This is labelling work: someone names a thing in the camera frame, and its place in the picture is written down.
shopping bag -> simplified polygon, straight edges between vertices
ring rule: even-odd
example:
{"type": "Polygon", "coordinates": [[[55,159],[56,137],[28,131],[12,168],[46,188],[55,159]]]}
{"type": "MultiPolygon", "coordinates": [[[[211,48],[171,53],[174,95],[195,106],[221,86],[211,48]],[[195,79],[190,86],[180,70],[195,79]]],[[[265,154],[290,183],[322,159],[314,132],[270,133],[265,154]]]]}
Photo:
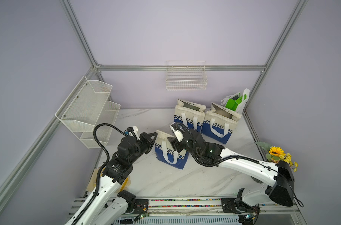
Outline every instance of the shopping bag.
{"type": "Polygon", "coordinates": [[[224,105],[227,109],[233,110],[237,113],[242,113],[245,103],[249,99],[249,93],[250,90],[246,88],[244,89],[242,96],[240,96],[240,92],[235,95],[228,95],[220,102],[220,104],[224,105]]]}
{"type": "Polygon", "coordinates": [[[183,149],[181,152],[173,150],[173,147],[168,140],[168,137],[175,138],[175,136],[173,136],[174,134],[172,130],[170,129],[170,125],[171,124],[156,131],[158,136],[154,143],[155,154],[157,155],[157,159],[159,161],[174,166],[178,169],[183,169],[187,162],[189,152],[187,152],[185,149],[183,149]]]}
{"type": "Polygon", "coordinates": [[[188,128],[200,132],[205,117],[206,106],[178,99],[175,106],[174,122],[181,122],[188,128]]]}
{"type": "Polygon", "coordinates": [[[226,144],[241,117],[239,113],[212,103],[205,114],[201,133],[226,144]]]}

green box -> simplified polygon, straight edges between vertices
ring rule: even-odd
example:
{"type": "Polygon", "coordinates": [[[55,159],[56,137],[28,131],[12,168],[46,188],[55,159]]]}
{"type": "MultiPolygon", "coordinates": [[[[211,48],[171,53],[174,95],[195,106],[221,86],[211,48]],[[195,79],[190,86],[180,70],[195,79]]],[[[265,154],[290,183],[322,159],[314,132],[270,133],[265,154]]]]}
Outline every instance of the green box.
{"type": "Polygon", "coordinates": [[[240,96],[240,92],[234,95],[232,98],[229,98],[226,104],[226,108],[235,111],[238,105],[242,102],[243,96],[240,96]]]}

green leaf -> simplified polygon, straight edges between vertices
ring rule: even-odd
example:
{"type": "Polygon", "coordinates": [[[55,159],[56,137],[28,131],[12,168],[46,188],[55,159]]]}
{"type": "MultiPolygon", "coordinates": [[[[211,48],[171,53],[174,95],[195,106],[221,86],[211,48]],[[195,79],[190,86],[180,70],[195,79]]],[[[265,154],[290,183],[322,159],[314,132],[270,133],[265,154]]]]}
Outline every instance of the green leaf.
{"type": "Polygon", "coordinates": [[[266,156],[267,156],[267,160],[268,160],[268,161],[272,161],[272,155],[271,155],[271,154],[267,153],[266,156]]]}
{"type": "Polygon", "coordinates": [[[278,156],[275,156],[275,155],[272,155],[273,156],[273,159],[275,160],[275,161],[278,161],[278,160],[280,160],[281,158],[279,158],[278,156]]]}
{"type": "Polygon", "coordinates": [[[254,144],[262,147],[266,152],[268,152],[272,147],[272,145],[267,142],[254,142],[254,144]]]}

white mesh shelf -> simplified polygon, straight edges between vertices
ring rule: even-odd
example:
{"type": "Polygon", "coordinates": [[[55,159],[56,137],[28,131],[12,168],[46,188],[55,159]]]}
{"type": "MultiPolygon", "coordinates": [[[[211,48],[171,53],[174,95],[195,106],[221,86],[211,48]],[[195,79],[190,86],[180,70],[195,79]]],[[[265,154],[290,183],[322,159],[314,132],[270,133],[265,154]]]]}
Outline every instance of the white mesh shelf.
{"type": "MultiPolygon", "coordinates": [[[[88,148],[99,148],[93,137],[94,127],[101,123],[114,124],[120,105],[108,101],[112,85],[87,80],[65,111],[61,108],[56,117],[78,137],[88,148]]],[[[112,128],[102,126],[97,130],[99,141],[105,146],[108,143],[112,128]]]]}
{"type": "Polygon", "coordinates": [[[205,61],[167,61],[167,90],[205,90],[205,61]]]}

bag handle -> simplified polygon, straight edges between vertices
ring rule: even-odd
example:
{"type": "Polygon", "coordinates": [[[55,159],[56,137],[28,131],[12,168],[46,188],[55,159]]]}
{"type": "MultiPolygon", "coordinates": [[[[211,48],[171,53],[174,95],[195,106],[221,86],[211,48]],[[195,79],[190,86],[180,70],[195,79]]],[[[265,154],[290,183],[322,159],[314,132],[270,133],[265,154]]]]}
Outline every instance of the bag handle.
{"type": "MultiPolygon", "coordinates": [[[[188,127],[186,113],[184,112],[182,112],[182,122],[186,127],[188,127]]],[[[197,116],[193,116],[193,128],[198,130],[198,117],[197,116]]]]}
{"type": "Polygon", "coordinates": [[[213,118],[210,119],[210,131],[212,133],[214,133],[215,135],[217,135],[218,137],[226,136],[229,132],[229,124],[227,124],[227,123],[224,124],[224,134],[221,134],[213,128],[214,122],[215,122],[215,119],[213,119],[213,118]]]}
{"type": "Polygon", "coordinates": [[[243,91],[242,102],[239,103],[239,105],[238,105],[238,107],[236,109],[237,113],[242,113],[243,112],[245,103],[247,103],[247,101],[249,99],[249,93],[250,93],[250,90],[248,88],[245,88],[244,91],[243,91]]]}
{"type": "Polygon", "coordinates": [[[167,142],[162,141],[162,151],[163,151],[163,157],[169,164],[176,164],[178,160],[179,153],[177,151],[174,151],[173,154],[173,162],[170,162],[168,159],[168,151],[167,151],[167,142]]]}
{"type": "Polygon", "coordinates": [[[220,102],[220,104],[225,105],[230,97],[231,97],[231,95],[228,95],[227,97],[223,98],[223,100],[220,102]]]}

